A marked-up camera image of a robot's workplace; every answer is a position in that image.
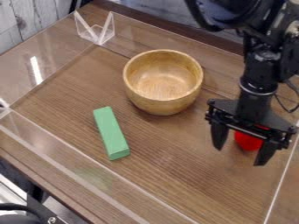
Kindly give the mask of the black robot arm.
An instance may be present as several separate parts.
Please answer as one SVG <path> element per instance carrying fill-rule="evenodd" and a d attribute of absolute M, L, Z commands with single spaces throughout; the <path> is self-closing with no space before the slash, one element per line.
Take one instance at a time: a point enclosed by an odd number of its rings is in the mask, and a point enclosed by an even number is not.
<path fill-rule="evenodd" d="M 261 140 L 254 165 L 289 145 L 296 127 L 270 109 L 277 85 L 299 75 L 299 0 L 184 0 L 202 29 L 242 36 L 244 73 L 236 100 L 208 100 L 212 144 L 221 149 L 234 130 Z"/>

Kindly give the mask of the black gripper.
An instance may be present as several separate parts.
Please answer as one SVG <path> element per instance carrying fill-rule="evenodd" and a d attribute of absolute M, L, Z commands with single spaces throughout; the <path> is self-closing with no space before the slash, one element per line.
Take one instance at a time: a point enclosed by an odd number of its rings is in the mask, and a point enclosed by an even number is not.
<path fill-rule="evenodd" d="M 212 145 L 217 151 L 226 142 L 229 130 L 238 130 L 264 140 L 256 154 L 253 166 L 262 166 L 276 153 L 277 149 L 287 149 L 296 127 L 280 117 L 272 109 L 265 112 L 260 120 L 248 120 L 236 113 L 237 100 L 208 99 L 209 106 L 205 120 L 210 128 Z"/>

